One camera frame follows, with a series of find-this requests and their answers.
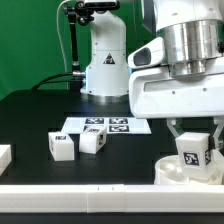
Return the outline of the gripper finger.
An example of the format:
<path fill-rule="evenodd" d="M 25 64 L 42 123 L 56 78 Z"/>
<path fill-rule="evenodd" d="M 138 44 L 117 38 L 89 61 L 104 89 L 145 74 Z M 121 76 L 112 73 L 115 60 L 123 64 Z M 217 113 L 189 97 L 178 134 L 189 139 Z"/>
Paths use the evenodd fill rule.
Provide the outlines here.
<path fill-rule="evenodd" d="M 210 137 L 210 147 L 212 149 L 224 148 L 224 117 L 214 117 L 213 123 L 216 126 Z"/>

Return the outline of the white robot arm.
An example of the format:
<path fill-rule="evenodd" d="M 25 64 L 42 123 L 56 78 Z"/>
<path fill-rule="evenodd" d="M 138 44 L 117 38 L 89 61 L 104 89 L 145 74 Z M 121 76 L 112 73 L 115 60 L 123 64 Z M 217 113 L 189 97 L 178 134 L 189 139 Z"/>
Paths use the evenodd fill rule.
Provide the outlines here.
<path fill-rule="evenodd" d="M 224 130 L 224 0 L 142 0 L 156 38 L 133 52 L 130 105 L 139 118 L 210 116 Z"/>

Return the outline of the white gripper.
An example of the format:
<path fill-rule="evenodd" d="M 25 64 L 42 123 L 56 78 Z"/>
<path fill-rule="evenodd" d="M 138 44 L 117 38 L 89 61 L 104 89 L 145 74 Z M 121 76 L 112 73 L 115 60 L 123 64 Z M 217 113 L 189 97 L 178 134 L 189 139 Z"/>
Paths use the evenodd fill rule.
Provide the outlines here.
<path fill-rule="evenodd" d="M 224 115 L 224 57 L 209 59 L 203 74 L 172 78 L 165 58 L 164 41 L 155 38 L 128 57 L 137 68 L 129 79 L 130 110 L 136 118 L 168 118 L 175 138 L 182 134 L 184 117 Z"/>

